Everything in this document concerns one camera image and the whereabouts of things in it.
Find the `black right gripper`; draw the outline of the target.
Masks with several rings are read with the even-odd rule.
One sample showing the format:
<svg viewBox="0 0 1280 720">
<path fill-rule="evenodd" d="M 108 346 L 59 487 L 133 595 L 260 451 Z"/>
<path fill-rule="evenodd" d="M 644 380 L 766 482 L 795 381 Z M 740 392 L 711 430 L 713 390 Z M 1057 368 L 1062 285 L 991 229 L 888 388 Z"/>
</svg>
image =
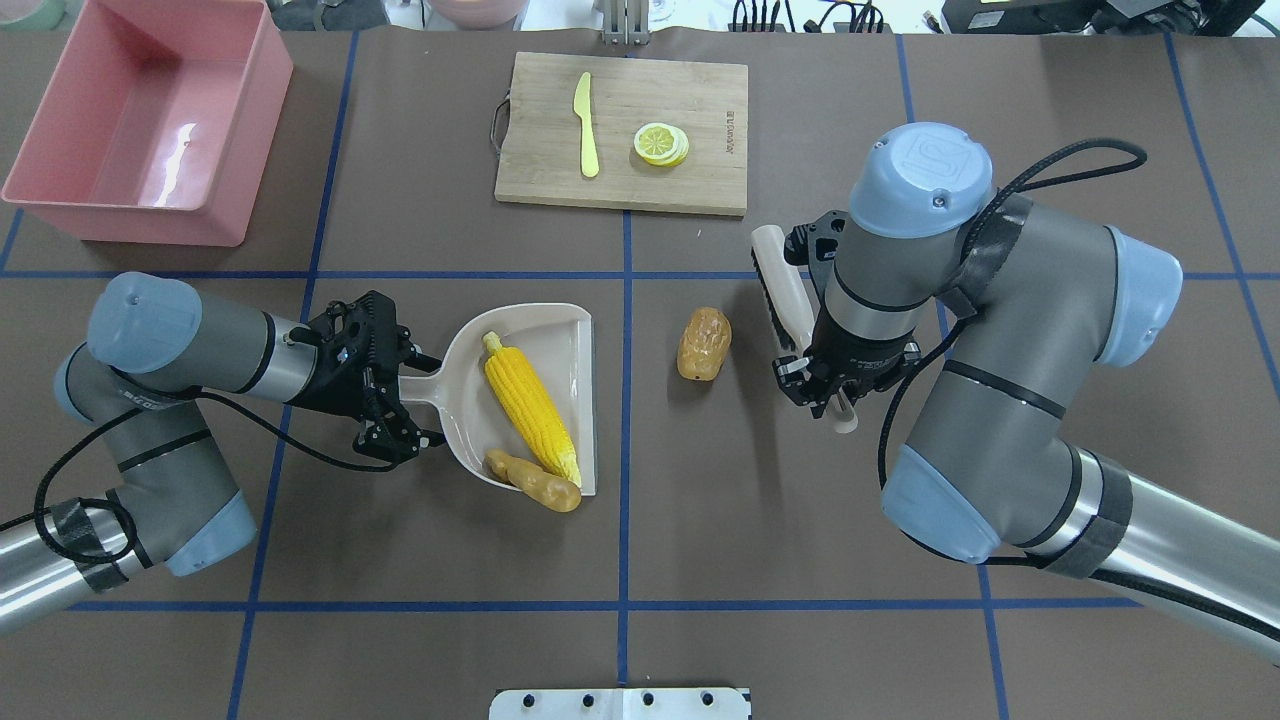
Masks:
<svg viewBox="0 0 1280 720">
<path fill-rule="evenodd" d="M 806 356 L 772 363 L 777 386 L 792 404 L 827 402 L 826 411 L 838 419 L 849 419 L 851 404 L 897 384 L 920 361 L 914 332 L 923 305 L 872 304 L 841 279 L 836 256 L 852 228 L 849 213 L 828 211 L 785 236 L 785 260 L 809 274 L 803 283 L 815 301 L 815 329 Z"/>
</svg>

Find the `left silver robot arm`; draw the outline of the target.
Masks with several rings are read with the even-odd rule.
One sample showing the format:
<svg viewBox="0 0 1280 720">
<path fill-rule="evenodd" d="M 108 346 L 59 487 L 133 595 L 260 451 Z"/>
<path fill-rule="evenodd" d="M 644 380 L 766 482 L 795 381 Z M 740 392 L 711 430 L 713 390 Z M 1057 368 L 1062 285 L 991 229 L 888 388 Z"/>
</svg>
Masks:
<svg viewBox="0 0 1280 720">
<path fill-rule="evenodd" d="M 201 571 L 251 544 L 257 523 L 198 407 L 233 395 L 358 423 L 365 471 L 389 471 L 443 436 L 421 429 L 401 401 L 401 370 L 433 374 L 370 291 L 287 320 L 141 272 L 111 279 L 86 341 L 54 377 L 58 401 L 101 439 L 120 484 L 101 497 L 47 498 L 3 529 L 3 633 L 128 583 L 156 565 Z"/>
</svg>

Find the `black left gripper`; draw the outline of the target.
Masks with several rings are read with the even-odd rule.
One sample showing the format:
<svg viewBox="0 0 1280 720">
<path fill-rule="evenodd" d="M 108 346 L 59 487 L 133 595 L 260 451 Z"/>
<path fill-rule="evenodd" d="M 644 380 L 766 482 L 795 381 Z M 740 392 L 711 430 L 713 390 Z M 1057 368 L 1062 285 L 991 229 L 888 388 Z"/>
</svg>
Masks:
<svg viewBox="0 0 1280 720">
<path fill-rule="evenodd" d="M 351 302 L 333 301 L 305 329 L 294 328 L 292 340 L 316 348 L 314 372 L 292 405 L 355 419 L 356 454 L 396 466 L 447 443 L 439 430 L 420 428 L 401 402 L 401 368 L 431 375 L 442 360 L 412 341 L 390 297 L 369 291 Z"/>
</svg>

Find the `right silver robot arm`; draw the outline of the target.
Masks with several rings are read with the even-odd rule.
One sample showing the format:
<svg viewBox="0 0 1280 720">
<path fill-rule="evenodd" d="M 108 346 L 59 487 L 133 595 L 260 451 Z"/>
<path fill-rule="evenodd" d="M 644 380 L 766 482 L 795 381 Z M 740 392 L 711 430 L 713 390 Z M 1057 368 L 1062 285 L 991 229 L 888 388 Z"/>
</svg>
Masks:
<svg viewBox="0 0 1280 720">
<path fill-rule="evenodd" d="M 1085 138 L 1005 186 L 986 149 L 934 122 L 882 135 L 849 208 L 751 259 L 780 389 L 856 424 L 891 391 L 877 450 L 883 514 L 940 557 L 1115 587 L 1277 661 L 1277 542 L 1060 438 L 1097 365 L 1140 359 L 1181 293 L 1179 261 L 1032 190 L 1137 169 Z"/>
</svg>

